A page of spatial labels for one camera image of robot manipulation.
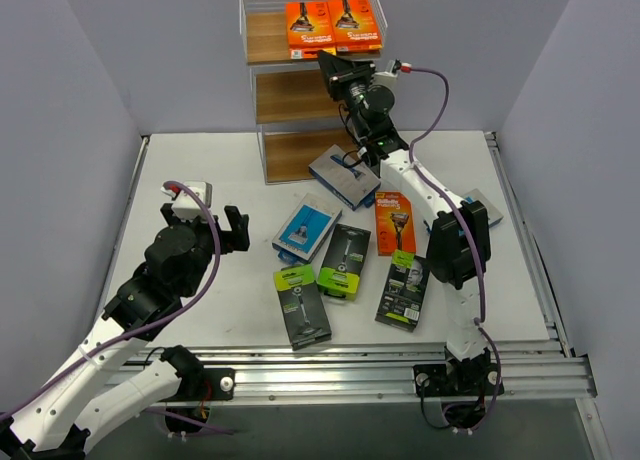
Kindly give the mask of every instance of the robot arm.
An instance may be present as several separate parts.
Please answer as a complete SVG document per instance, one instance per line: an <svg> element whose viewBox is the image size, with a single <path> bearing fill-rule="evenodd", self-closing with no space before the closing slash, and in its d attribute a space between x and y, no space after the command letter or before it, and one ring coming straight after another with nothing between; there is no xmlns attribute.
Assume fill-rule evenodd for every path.
<svg viewBox="0 0 640 460"><path fill-rule="evenodd" d="M486 208L480 202L467 203L423 165L411 161L409 146L389 118L395 103L391 89L402 68L400 62L390 62L387 71L376 72L372 63L352 62L319 52L318 63L329 95L344 102L348 110L358 156L407 197L429 225L427 265L445 289L449 317L447 351L460 362L484 357L487 343L475 324L480 311L479 289L475 281L468 281L476 276L472 252L451 206L438 189L452 200L469 226L483 271L491 257ZM416 169L437 188L425 183Z"/></svg>
<svg viewBox="0 0 640 460"><path fill-rule="evenodd" d="M185 186L209 215L211 186L204 182ZM236 207L225 207L231 231L222 231L217 217L212 217L213 225L203 221L200 206L184 190L166 193L173 199L161 208L167 227L156 235L145 251L145 262L118 289L91 332L52 379L80 365L12 417L0 419L0 451L12 459L84 458L104 435L147 406L180 389L193 388L194 382L202 383L198 360L183 347L174 347L150 368L94 399L109 378L170 320L155 328L152 324L175 318L182 308L181 297L195 295L214 254L212 228L220 239L220 254L249 248L249 219ZM134 336L128 340L115 342L98 355L90 354L129 332Z"/></svg>

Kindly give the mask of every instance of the gillette logo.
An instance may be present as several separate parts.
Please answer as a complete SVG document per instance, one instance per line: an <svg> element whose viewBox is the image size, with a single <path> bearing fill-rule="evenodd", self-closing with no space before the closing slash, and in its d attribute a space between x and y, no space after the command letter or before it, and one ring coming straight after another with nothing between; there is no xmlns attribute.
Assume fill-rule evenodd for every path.
<svg viewBox="0 0 640 460"><path fill-rule="evenodd" d="M377 40L378 34L373 33L355 33L355 32L347 32L347 36L352 40Z"/></svg>
<svg viewBox="0 0 640 460"><path fill-rule="evenodd" d="M396 210L400 210L400 204L398 203L397 200L389 200L386 198L379 198L378 199L378 204L382 205L384 207L390 207L390 208L395 208Z"/></svg>
<svg viewBox="0 0 640 460"><path fill-rule="evenodd" d="M320 43L320 42L326 43L326 42L332 42L333 41L333 38L331 38L331 35L320 35L320 36L317 36L317 37L315 37L315 36L314 37L310 37L309 35L302 35L300 37L300 39L303 42L306 42L306 43Z"/></svg>

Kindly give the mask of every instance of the razor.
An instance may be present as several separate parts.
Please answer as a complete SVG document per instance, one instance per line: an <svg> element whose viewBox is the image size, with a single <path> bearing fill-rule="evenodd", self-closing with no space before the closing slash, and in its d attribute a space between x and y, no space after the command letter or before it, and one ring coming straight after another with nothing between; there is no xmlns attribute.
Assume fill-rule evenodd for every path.
<svg viewBox="0 0 640 460"><path fill-rule="evenodd" d="M402 250L402 230L409 222L408 213L392 213L391 221L393 222L393 228L396 229L396 247L398 250Z"/></svg>
<svg viewBox="0 0 640 460"><path fill-rule="evenodd" d="M355 168L347 166L347 165L342 161L342 158L340 158L340 155L331 155L331 160L333 160L334 162L336 162L336 163L337 163L338 165L340 165L341 167L344 167L344 168L346 168L347 170L349 170L349 171L353 174L353 176L354 176L354 178L355 178L356 180L358 180L360 177L362 177L362 176L364 176L364 175L365 175L364 173L359 172L359 171L358 171L358 170L356 170Z"/></svg>
<svg viewBox="0 0 640 460"><path fill-rule="evenodd" d="M302 287L301 286L294 287L293 295L298 299L298 303L300 304L300 310L302 310L302 316L304 317L304 325L298 330L296 335L308 337L309 335L313 335L314 333L319 332L321 329L312 327L311 321L307 316L307 310L304 308L304 300L302 298Z"/></svg>
<svg viewBox="0 0 640 460"><path fill-rule="evenodd" d="M307 6L304 2L300 2L300 16L291 24L291 31L293 32L313 32L315 27L309 21L307 16Z"/></svg>
<svg viewBox="0 0 640 460"><path fill-rule="evenodd" d="M351 14L351 6L348 0L342 0L342 16L336 22L337 28L358 28L360 24L356 22Z"/></svg>
<svg viewBox="0 0 640 460"><path fill-rule="evenodd" d="M307 214L306 218L302 221L302 223L296 229L296 231L289 235L289 240L293 240L294 242L299 243L300 245L304 245L305 243L307 243L307 240L309 240L307 223L309 223L309 220L311 219L312 215L313 215L313 210L311 210Z"/></svg>
<svg viewBox="0 0 640 460"><path fill-rule="evenodd" d="M336 271L332 275L332 279L338 282L347 282L347 259L349 258L349 249L351 248L351 239L347 240L347 248L344 249L344 255L342 256L342 262L336 268Z"/></svg>

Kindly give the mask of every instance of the cable tie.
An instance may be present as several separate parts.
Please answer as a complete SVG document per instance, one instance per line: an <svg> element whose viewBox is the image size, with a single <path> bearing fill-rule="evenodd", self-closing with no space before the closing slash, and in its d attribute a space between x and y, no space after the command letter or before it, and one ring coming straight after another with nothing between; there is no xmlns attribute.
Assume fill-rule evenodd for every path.
<svg viewBox="0 0 640 460"><path fill-rule="evenodd" d="M84 348L82 348L82 345L78 345L78 351L80 352L80 355L82 355L84 357L84 359L87 361L87 363L90 363L91 365L93 365L97 369L100 369L100 365L98 365L98 362L96 361L96 359L90 357L87 354L87 352L84 350Z"/></svg>

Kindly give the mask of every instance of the white wall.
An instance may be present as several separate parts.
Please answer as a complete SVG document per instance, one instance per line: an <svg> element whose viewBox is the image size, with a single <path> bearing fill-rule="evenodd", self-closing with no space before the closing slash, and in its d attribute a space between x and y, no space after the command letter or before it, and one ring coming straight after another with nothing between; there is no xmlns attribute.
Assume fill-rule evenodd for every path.
<svg viewBox="0 0 640 460"><path fill-rule="evenodd" d="M571 0L500 140L616 459L640 458L640 0Z"/></svg>
<svg viewBox="0 0 640 460"><path fill-rule="evenodd" d="M446 72L443 129L496 129L568 0L381 0L385 59ZM143 133L254 128L238 0L69 0ZM428 126L442 86L407 78L394 120Z"/></svg>
<svg viewBox="0 0 640 460"><path fill-rule="evenodd" d="M0 410L86 333L140 137L66 0L0 0Z"/></svg>

